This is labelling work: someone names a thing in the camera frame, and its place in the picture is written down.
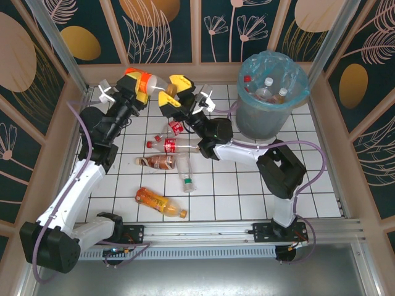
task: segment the orange bottle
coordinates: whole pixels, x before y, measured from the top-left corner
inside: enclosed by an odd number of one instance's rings
[[[187,211],[182,210],[174,200],[170,200],[167,197],[155,194],[145,187],[142,187],[137,191],[135,200],[139,204],[154,208],[158,212],[168,217],[179,216],[180,218],[184,219],[187,214]]]

